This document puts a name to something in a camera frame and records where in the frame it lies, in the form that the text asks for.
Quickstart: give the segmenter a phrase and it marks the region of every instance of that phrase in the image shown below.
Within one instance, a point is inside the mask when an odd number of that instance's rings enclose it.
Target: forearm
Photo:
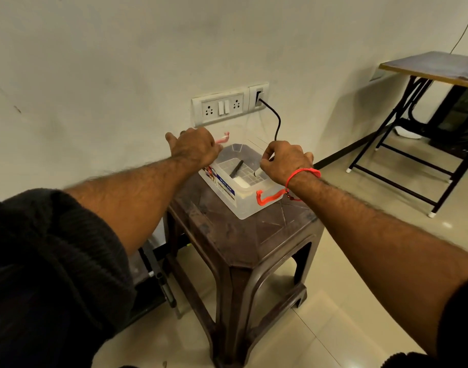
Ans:
[[[185,157],[170,157],[65,192],[108,223],[130,255],[152,234],[176,191],[195,171]]]
[[[392,317],[436,354],[446,302],[468,280],[468,253],[299,173],[289,186],[324,223]]]

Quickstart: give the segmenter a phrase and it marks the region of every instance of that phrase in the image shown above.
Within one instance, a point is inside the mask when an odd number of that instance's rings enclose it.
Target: brown plastic stool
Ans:
[[[172,252],[165,267],[176,278],[210,342],[217,368],[242,367],[255,344],[293,305],[307,298],[304,280],[323,233],[323,225],[300,202],[284,196],[244,219],[234,213],[196,174],[168,208],[167,235]],[[213,273],[217,285],[215,322],[176,260],[177,237],[185,232]],[[294,287],[265,315],[250,325],[256,291],[287,259],[297,263]]]

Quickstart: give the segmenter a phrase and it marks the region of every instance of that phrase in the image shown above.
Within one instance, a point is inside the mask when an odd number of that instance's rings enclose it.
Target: plastic box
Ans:
[[[255,177],[261,154],[253,148],[255,145],[250,147],[243,143],[225,146],[211,166],[200,170],[201,177],[239,219],[255,214],[283,196],[263,202],[266,197],[283,190],[283,186],[273,182],[264,172]],[[230,174],[241,160],[244,163],[231,178]]]

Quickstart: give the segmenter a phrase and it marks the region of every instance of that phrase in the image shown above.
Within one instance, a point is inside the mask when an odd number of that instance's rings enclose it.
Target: person's right hand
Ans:
[[[188,160],[194,172],[209,166],[223,148],[215,144],[212,134],[205,128],[183,130],[179,138],[172,133],[166,133],[166,140],[171,149],[171,156]]]
[[[269,161],[274,153],[274,160]],[[304,153],[299,145],[291,145],[287,141],[273,141],[268,145],[260,167],[276,183],[284,186],[288,177],[297,169],[312,168],[314,155]]]

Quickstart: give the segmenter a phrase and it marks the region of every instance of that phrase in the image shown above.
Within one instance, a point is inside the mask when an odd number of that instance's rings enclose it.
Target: red bracelet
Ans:
[[[292,179],[292,177],[297,174],[297,173],[300,173],[300,172],[311,172],[313,175],[315,175],[317,178],[320,178],[321,177],[321,172],[318,171],[317,169],[314,169],[314,168],[302,168],[302,169],[297,169],[295,172],[293,172],[290,177],[288,177],[287,179],[287,183],[285,184],[285,193],[287,194],[287,197],[290,199],[290,200],[294,200],[294,201],[301,201],[300,199],[296,199],[292,196],[290,196],[290,194],[288,193],[288,182],[290,182],[290,180]]]

